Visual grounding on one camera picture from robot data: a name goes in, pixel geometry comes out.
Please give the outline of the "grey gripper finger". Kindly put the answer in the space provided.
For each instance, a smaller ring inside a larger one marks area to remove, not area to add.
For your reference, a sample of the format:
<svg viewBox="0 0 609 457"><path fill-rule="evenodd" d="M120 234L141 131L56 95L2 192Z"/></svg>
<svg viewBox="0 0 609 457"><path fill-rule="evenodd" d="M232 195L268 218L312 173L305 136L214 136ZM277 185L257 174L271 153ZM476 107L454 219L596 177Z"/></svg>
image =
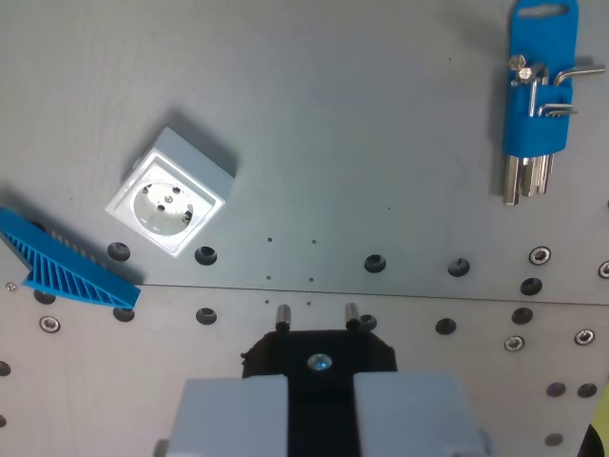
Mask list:
<svg viewBox="0 0 609 457"><path fill-rule="evenodd" d="M190 379L166 456L286 456L288 381L283 375Z"/></svg>
<svg viewBox="0 0 609 457"><path fill-rule="evenodd" d="M446 372L354 376L362 456L487 456L462 383Z"/></svg>

